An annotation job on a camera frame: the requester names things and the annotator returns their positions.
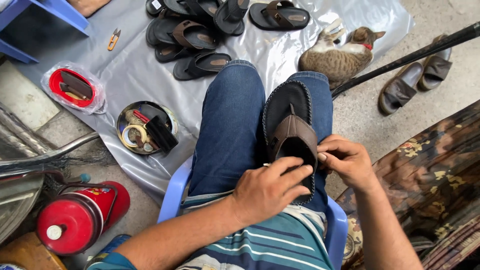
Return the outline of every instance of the red cap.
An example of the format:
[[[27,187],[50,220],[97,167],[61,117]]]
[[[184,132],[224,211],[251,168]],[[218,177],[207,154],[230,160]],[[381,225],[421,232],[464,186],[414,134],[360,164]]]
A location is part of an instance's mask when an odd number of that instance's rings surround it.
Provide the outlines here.
[[[100,235],[92,208],[77,196],[72,193],[58,196],[38,216],[38,238],[55,254],[81,253]]]

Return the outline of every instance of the finger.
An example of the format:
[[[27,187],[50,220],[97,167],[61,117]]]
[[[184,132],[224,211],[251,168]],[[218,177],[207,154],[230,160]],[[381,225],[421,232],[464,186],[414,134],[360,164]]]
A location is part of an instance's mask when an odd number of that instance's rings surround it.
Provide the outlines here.
[[[327,168],[337,172],[342,172],[345,166],[345,161],[339,160],[336,156],[327,152],[318,153],[318,159],[323,162]]]
[[[331,134],[330,136],[327,136],[327,138],[323,139],[320,143],[326,143],[334,140],[350,141],[349,139],[346,139],[338,134]]]
[[[279,177],[288,168],[297,167],[303,164],[303,159],[296,157],[283,157],[275,160],[272,165],[268,167],[265,173],[272,176]]]
[[[302,185],[294,186],[293,188],[287,190],[283,195],[282,202],[283,204],[289,205],[294,199],[301,195],[310,195],[312,194],[307,187]]]
[[[344,153],[348,156],[353,156],[360,152],[360,147],[358,144],[342,140],[333,140],[329,142],[321,142],[317,146],[317,152],[327,152],[327,151],[338,151]]]
[[[311,165],[300,166],[291,172],[287,172],[282,177],[279,178],[279,185],[282,187],[282,190],[289,190],[291,187],[298,184],[300,181],[305,179],[305,177],[312,174],[313,168]]]

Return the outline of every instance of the thread snips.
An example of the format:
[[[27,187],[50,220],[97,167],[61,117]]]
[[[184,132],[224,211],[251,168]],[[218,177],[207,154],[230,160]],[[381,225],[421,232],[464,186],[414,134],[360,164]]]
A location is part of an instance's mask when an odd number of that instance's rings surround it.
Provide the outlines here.
[[[108,50],[113,50],[113,47],[115,47],[115,44],[117,44],[117,41],[119,40],[120,37],[120,32],[118,28],[113,31],[112,37],[110,38],[110,42],[108,43]]]

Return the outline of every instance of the camouflage fabric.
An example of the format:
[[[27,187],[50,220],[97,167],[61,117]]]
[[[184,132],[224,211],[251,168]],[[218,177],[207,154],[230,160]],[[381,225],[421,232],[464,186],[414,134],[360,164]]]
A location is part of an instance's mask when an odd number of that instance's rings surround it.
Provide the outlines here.
[[[424,266],[436,269],[449,261],[442,267],[450,269],[459,262],[453,259],[459,258],[456,253],[464,258],[480,245],[478,240],[457,245],[460,240],[450,239],[480,215],[480,100],[417,134],[373,168],[405,233],[422,252]],[[363,269],[363,238],[353,190],[347,189],[336,202],[349,221],[342,270]],[[448,245],[455,248],[440,248]],[[439,249],[440,257],[435,255]]]

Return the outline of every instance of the tape roll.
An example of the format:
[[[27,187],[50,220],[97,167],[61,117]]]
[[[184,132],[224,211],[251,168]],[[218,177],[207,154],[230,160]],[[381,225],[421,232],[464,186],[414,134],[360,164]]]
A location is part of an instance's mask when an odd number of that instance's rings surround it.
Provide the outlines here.
[[[132,142],[129,138],[128,138],[128,132],[131,130],[131,129],[136,129],[140,132],[140,139],[142,140],[143,143],[145,143],[147,141],[147,131],[140,125],[129,125],[127,127],[125,127],[125,129],[123,130],[122,134],[121,134],[121,142],[123,142],[124,145],[127,145],[129,147],[137,147],[137,143],[134,143]]]

